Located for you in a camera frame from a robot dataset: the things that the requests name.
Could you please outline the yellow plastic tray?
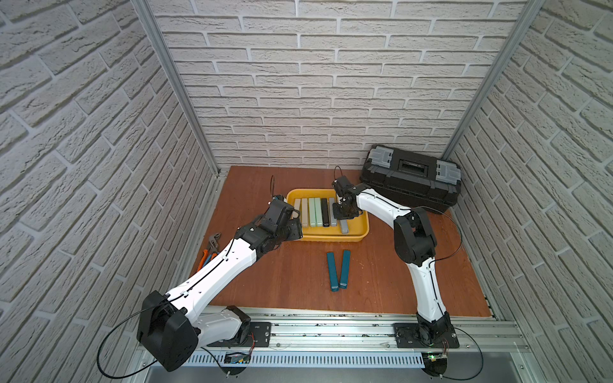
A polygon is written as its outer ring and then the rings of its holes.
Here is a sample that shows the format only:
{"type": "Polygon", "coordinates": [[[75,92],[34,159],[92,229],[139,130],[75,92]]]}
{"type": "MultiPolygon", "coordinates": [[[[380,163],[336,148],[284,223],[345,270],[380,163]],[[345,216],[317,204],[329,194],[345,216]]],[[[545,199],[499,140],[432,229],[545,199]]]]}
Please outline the yellow plastic tray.
{"type": "Polygon", "coordinates": [[[294,189],[287,195],[287,202],[299,213],[303,242],[360,242],[370,231],[366,213],[351,220],[339,220],[333,213],[337,202],[333,189],[294,189]]]}

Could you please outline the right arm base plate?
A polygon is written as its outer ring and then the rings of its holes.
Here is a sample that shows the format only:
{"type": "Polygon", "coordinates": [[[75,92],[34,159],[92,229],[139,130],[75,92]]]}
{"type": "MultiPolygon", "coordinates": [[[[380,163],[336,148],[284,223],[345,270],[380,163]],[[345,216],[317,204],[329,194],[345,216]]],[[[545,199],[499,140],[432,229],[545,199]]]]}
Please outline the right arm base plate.
{"type": "Polygon", "coordinates": [[[399,349],[460,347],[456,331],[450,324],[395,323],[393,329],[399,349]]]}

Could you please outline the teal pruner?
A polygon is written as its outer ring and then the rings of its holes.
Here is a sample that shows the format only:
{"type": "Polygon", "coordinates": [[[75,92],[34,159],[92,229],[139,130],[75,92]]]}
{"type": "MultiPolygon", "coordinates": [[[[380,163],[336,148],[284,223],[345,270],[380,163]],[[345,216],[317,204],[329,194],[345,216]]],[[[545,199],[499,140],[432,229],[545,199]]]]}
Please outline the teal pruner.
{"type": "Polygon", "coordinates": [[[335,255],[333,252],[327,252],[327,266],[329,271],[330,289],[332,291],[338,291],[339,282],[335,265],[335,255]]]}
{"type": "Polygon", "coordinates": [[[340,279],[339,279],[339,286],[342,289],[346,289],[348,287],[350,266],[351,266],[351,252],[349,250],[344,250],[341,274],[340,274],[340,279]]]}

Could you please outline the black folding pruner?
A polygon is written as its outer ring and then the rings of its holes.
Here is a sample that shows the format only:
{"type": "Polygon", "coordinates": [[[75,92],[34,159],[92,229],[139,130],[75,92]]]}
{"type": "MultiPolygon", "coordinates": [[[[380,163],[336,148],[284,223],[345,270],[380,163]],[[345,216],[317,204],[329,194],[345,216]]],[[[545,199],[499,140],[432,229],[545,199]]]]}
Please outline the black folding pruner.
{"type": "Polygon", "coordinates": [[[321,199],[322,209],[322,226],[328,228],[330,226],[330,212],[329,212],[329,200],[327,198],[321,199]]]}

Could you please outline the grey pruner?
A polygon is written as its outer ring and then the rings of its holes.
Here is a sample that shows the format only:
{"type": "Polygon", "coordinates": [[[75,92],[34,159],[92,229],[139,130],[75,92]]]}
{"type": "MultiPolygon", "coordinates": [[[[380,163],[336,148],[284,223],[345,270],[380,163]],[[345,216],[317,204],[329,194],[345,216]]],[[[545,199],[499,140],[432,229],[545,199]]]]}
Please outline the grey pruner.
{"type": "Polygon", "coordinates": [[[337,219],[335,218],[335,214],[334,214],[334,204],[335,204],[335,198],[329,198],[328,199],[328,210],[329,210],[329,220],[330,220],[330,226],[331,227],[336,227],[337,226],[337,219]]]}
{"type": "Polygon", "coordinates": [[[339,225],[341,228],[341,232],[343,235],[348,235],[349,234],[349,226],[348,226],[348,221],[347,220],[340,220],[339,221],[339,225]]]}

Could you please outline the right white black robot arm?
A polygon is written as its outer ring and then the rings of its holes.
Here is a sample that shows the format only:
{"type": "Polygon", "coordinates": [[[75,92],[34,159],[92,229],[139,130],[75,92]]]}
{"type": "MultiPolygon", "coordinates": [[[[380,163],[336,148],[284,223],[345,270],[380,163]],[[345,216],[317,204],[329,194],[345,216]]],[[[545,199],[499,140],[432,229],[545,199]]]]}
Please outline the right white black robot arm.
{"type": "Polygon", "coordinates": [[[394,250],[410,270],[417,297],[418,341],[425,346],[458,348],[458,336],[437,282],[437,240],[426,211],[403,206],[365,184],[353,185],[345,176],[332,185],[338,196],[333,204],[336,219],[352,220],[367,212],[394,230],[394,250]]]}

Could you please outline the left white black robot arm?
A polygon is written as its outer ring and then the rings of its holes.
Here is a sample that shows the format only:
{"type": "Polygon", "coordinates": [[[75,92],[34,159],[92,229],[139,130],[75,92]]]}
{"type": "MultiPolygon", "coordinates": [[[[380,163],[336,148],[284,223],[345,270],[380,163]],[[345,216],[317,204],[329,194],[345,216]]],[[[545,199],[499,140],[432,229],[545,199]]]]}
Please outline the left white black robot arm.
{"type": "Polygon", "coordinates": [[[205,319],[204,309],[226,285],[263,255],[286,241],[302,239],[297,210],[281,196],[234,238],[209,264],[166,294],[150,293],[142,303],[137,341],[169,372],[177,370],[200,346],[243,341],[249,318],[228,307],[205,319]]]}

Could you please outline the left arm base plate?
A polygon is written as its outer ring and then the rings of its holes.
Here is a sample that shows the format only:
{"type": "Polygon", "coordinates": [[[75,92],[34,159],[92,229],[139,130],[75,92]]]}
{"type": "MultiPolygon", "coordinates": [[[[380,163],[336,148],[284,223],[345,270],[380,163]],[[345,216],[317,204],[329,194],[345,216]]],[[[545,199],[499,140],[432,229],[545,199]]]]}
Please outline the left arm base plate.
{"type": "Polygon", "coordinates": [[[241,328],[233,339],[223,340],[209,344],[213,347],[228,348],[268,348],[271,340],[270,322],[251,322],[249,328],[241,328]]]}

